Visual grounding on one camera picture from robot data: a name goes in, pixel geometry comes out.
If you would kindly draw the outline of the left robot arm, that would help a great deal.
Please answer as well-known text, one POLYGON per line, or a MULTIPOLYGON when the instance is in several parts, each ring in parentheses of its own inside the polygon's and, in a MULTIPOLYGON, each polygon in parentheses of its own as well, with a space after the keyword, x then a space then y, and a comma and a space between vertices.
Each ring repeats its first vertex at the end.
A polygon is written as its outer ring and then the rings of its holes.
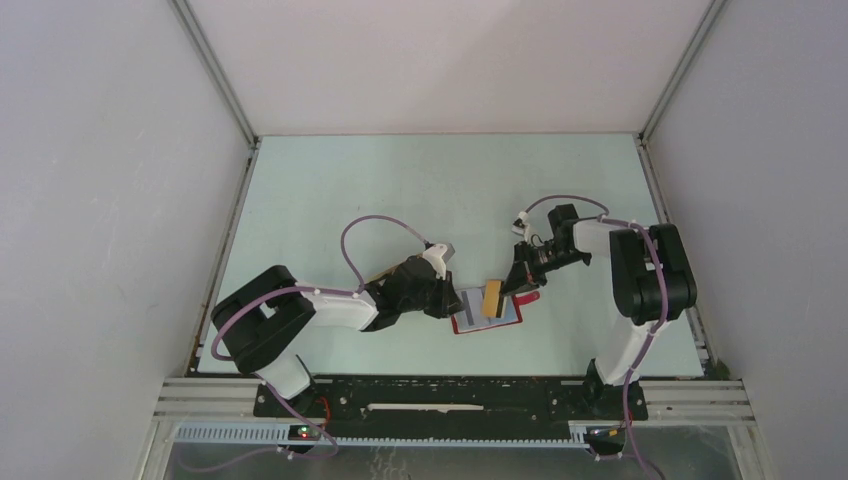
POLYGON ((313 379, 291 345, 309 327, 374 332, 409 312, 448 318, 462 310, 450 271, 439 272, 412 256, 365 284, 360 292, 307 285, 282 266, 272 266, 220 301, 212 313, 217 331, 210 348, 217 359, 255 375, 292 416, 316 403, 313 379))

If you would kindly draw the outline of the red leather card holder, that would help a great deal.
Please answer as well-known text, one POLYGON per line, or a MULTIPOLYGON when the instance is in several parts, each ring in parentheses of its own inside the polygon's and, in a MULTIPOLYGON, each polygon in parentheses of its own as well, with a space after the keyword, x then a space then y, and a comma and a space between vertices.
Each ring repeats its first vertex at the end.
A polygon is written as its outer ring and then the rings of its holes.
POLYGON ((510 299, 506 300, 505 303, 504 303, 505 311, 504 311, 504 315, 503 315, 502 318, 488 318, 488 325, 486 327, 484 327, 481 330, 472 331, 472 332, 469 332, 469 333, 462 333, 462 334, 456 333, 456 327, 454 325, 454 320, 453 320, 453 316, 455 314, 453 314, 451 316, 451 324, 452 324, 453 333, 455 335, 471 334, 471 333, 476 333, 476 332, 480 332, 480 331, 491 330, 491 329, 495 329, 495 328, 501 328, 501 327, 516 325, 516 324, 521 324, 523 322, 521 308, 523 306, 529 305, 529 304, 539 300, 540 297, 541 297, 541 295, 538 291, 534 291, 534 292, 531 292, 531 293, 511 297, 510 299))

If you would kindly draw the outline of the silver card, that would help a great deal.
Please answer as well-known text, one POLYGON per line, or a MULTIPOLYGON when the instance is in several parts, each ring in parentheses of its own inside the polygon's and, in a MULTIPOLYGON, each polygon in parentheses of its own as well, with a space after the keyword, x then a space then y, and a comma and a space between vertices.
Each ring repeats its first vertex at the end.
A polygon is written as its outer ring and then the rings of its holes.
POLYGON ((458 294, 463 309, 453 316, 456 333, 469 333, 486 327, 488 325, 488 318, 482 312, 483 288, 462 289, 458 294))

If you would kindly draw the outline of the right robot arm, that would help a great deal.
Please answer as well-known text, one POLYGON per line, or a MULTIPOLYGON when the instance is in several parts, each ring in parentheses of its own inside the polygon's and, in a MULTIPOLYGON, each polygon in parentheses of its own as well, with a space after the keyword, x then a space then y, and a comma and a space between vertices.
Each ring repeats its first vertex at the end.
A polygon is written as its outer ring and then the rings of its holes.
POLYGON ((637 379, 638 368, 655 338, 697 299, 697 285, 679 230, 671 223, 644 227, 606 214, 582 217, 572 204, 547 214, 552 236, 537 239, 522 211, 512 229, 522 239, 501 283, 500 297, 535 291, 548 273, 596 257, 610 262, 611 288, 619 317, 607 345, 587 370, 590 384, 581 392, 585 411, 606 418, 622 403, 618 387, 637 379))

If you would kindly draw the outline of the gold card with stripe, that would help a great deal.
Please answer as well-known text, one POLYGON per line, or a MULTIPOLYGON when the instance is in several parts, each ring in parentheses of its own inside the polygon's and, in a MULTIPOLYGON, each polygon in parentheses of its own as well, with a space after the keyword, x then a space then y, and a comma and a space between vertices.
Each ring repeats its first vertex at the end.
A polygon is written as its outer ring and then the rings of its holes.
POLYGON ((501 294, 502 280, 488 280, 483 289, 481 313, 487 318, 502 318, 505 311, 501 294))

